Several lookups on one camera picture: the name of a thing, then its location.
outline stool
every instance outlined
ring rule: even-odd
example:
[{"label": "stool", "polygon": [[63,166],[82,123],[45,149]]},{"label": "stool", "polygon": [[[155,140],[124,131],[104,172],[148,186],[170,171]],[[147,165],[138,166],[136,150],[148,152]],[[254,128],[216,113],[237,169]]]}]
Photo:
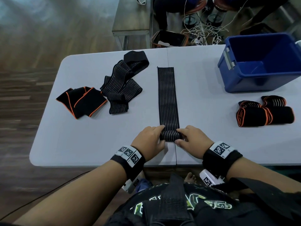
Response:
[{"label": "stool", "polygon": [[221,26],[227,11],[237,12],[239,9],[228,5],[224,0],[213,0],[214,9],[207,18],[207,23],[211,23],[214,27]]},{"label": "stool", "polygon": [[[197,5],[194,9],[191,9],[191,10],[183,13],[183,15],[186,16],[185,19],[183,20],[183,27],[186,26],[186,28],[188,28],[188,29],[195,27],[196,24],[198,24],[201,21],[201,18],[198,15],[198,12],[201,11],[203,8],[205,8],[206,4],[207,4],[207,0],[198,0]],[[198,23],[197,23],[195,17],[193,16],[193,14],[195,14],[195,13],[199,18]]]}]

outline wrist strap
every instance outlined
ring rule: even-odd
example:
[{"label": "wrist strap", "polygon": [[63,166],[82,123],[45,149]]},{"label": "wrist strap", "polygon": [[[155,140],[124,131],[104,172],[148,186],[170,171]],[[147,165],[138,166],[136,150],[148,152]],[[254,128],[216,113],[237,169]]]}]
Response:
[{"label": "wrist strap", "polygon": [[138,149],[132,146],[123,146],[115,153],[111,160],[122,165],[126,172],[127,180],[130,179],[132,181],[142,171],[145,163],[144,156]]},{"label": "wrist strap", "polygon": [[214,175],[226,177],[232,164],[243,157],[232,146],[222,141],[214,143],[203,156],[203,166]]}]

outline orange basket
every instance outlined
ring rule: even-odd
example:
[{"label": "orange basket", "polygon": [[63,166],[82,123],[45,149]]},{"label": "orange basket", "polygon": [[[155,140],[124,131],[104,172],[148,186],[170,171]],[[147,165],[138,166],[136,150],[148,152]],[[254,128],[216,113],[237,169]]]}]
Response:
[{"label": "orange basket", "polygon": [[154,48],[167,48],[167,46],[158,44],[159,41],[169,43],[174,47],[185,47],[188,43],[188,35],[160,30],[155,33],[151,39]]}]

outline hand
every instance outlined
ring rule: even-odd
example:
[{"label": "hand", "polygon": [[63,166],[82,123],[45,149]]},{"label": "hand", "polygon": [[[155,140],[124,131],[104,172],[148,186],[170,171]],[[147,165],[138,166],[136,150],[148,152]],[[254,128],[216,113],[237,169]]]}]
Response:
[{"label": "hand", "polygon": [[191,125],[177,131],[183,134],[185,140],[175,140],[175,144],[198,159],[203,159],[205,152],[214,144],[204,132]]},{"label": "hand", "polygon": [[133,140],[131,146],[137,148],[141,152],[146,162],[151,160],[164,149],[165,140],[158,143],[160,134],[164,128],[165,125],[160,125],[158,127],[148,126]]}]

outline wooden floor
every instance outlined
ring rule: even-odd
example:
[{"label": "wooden floor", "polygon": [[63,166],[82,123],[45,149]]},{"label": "wooden floor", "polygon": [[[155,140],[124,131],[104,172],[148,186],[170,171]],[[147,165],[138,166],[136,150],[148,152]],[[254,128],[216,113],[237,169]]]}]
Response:
[{"label": "wooden floor", "polygon": [[[0,217],[91,170],[35,167],[28,155],[63,58],[117,50],[111,33],[117,5],[118,0],[0,0]],[[228,13],[225,23],[234,15]],[[232,27],[247,19],[241,15]],[[182,30],[178,14],[168,14],[168,23],[168,30]],[[153,34],[157,28],[154,22]],[[130,37],[128,50],[145,47],[144,37]],[[147,169],[146,175],[157,184],[168,180],[172,171],[184,177],[200,170],[159,167]],[[96,225],[103,225],[128,197],[120,191]],[[39,201],[5,221],[13,222]]]}]

